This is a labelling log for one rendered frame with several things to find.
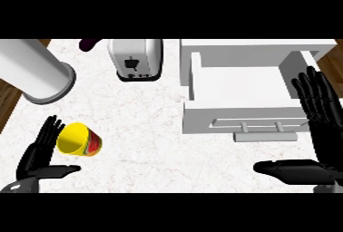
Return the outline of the yellow cup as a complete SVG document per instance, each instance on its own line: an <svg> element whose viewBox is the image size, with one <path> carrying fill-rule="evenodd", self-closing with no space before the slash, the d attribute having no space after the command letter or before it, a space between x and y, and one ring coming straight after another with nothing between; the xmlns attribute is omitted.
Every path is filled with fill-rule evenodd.
<svg viewBox="0 0 343 232"><path fill-rule="evenodd" d="M64 154L90 157L102 149L102 139L83 123L74 122L62 129L56 147Z"/></svg>

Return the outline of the white toaster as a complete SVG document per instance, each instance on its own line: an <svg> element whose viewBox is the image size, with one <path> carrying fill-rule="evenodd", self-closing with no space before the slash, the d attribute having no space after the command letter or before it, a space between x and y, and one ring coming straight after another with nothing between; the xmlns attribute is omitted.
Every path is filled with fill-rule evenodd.
<svg viewBox="0 0 343 232"><path fill-rule="evenodd" d="M108 53L123 82L154 82L164 65L161 39L110 39Z"/></svg>

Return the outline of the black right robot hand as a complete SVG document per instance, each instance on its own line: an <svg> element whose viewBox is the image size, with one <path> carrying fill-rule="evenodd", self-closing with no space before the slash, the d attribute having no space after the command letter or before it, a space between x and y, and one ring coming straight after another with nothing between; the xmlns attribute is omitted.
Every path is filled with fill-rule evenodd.
<svg viewBox="0 0 343 232"><path fill-rule="evenodd" d="M291 80L302 107L318 160L260 161L253 170L288 185L343 187L343 107L322 72L312 66Z"/></svg>

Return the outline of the white open drawer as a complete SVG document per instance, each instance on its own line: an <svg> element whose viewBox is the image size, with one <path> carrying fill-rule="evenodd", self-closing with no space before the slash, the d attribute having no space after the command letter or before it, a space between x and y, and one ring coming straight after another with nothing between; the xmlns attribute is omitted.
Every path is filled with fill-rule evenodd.
<svg viewBox="0 0 343 232"><path fill-rule="evenodd" d="M280 66L204 67L192 53L192 99L188 109L299 107L291 79L319 69L311 51L291 52Z"/></svg>

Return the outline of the white cabinet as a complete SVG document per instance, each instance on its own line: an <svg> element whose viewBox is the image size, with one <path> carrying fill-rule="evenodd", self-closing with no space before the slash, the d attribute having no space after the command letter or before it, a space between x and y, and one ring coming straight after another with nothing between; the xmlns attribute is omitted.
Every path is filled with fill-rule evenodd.
<svg viewBox="0 0 343 232"><path fill-rule="evenodd" d="M181 39L181 85L189 85L192 53L201 54L206 67L263 67L278 66L297 51L311 51L318 61L334 47L334 39Z"/></svg>

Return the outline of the white drawer front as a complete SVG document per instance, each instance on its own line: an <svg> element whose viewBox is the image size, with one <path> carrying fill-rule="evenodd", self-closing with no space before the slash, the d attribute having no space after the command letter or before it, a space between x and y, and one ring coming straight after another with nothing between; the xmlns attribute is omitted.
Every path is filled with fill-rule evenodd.
<svg viewBox="0 0 343 232"><path fill-rule="evenodd" d="M281 122L285 131L309 131L308 116L297 99L186 101L183 104L182 133L232 133L243 131L277 131Z"/></svg>

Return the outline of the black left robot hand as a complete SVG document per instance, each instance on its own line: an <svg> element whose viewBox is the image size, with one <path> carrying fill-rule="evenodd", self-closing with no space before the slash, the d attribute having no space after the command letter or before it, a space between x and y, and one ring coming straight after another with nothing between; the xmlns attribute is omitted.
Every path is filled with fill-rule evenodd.
<svg viewBox="0 0 343 232"><path fill-rule="evenodd" d="M56 139L65 125L49 116L36 137L36 142L28 146L16 168L16 180L36 177L39 179L61 179L68 174L80 171L77 165L50 165L52 153L56 146Z"/></svg>

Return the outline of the dark purple eggplant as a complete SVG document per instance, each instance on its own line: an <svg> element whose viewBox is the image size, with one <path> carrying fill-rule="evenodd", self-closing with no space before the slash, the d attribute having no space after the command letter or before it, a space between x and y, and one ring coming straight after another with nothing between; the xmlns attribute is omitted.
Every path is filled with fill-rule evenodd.
<svg viewBox="0 0 343 232"><path fill-rule="evenodd" d="M99 39L81 39L78 42L78 48L83 52L89 52L95 45L98 44Z"/></svg>

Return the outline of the white cylindrical canister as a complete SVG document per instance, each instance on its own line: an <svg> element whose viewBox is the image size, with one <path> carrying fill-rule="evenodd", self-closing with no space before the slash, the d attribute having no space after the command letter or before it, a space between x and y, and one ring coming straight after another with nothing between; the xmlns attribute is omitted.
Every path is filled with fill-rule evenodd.
<svg viewBox="0 0 343 232"><path fill-rule="evenodd" d="M77 73L37 39L0 39L0 78L31 103L43 105L70 93Z"/></svg>

